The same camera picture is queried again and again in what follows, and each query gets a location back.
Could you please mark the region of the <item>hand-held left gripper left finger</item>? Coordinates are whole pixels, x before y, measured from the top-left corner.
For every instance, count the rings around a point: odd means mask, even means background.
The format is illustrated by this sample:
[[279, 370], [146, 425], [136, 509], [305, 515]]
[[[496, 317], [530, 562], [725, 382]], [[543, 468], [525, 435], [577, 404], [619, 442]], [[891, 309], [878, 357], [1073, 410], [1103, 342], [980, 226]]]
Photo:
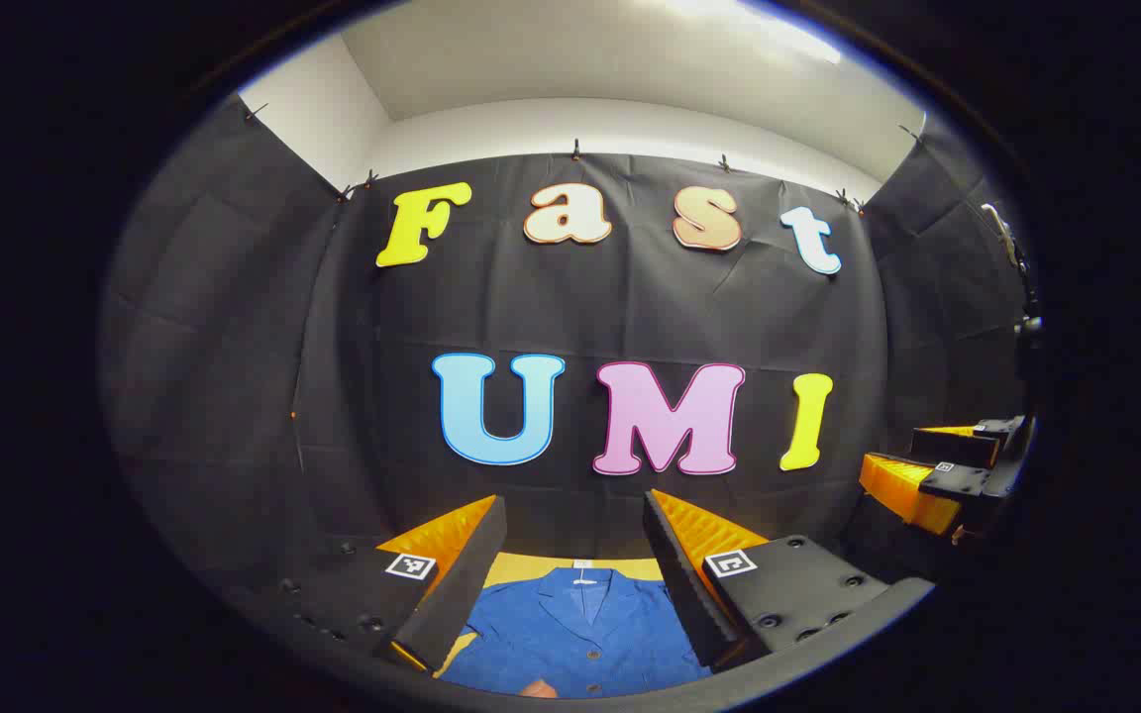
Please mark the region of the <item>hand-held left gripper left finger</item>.
[[374, 548], [340, 541], [333, 554], [236, 588], [236, 610], [301, 659], [347, 676], [444, 669], [507, 534], [504, 499], [489, 495]]

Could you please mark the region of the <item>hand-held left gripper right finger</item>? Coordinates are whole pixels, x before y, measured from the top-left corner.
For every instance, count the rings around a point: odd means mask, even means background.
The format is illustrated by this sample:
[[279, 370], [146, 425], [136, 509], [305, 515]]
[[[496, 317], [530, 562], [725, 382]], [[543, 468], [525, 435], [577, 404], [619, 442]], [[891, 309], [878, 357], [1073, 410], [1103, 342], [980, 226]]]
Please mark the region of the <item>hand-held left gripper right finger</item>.
[[764, 538], [662, 491], [644, 496], [644, 530], [694, 654], [715, 672], [851, 626], [874, 635], [934, 588], [875, 577], [804, 534]]

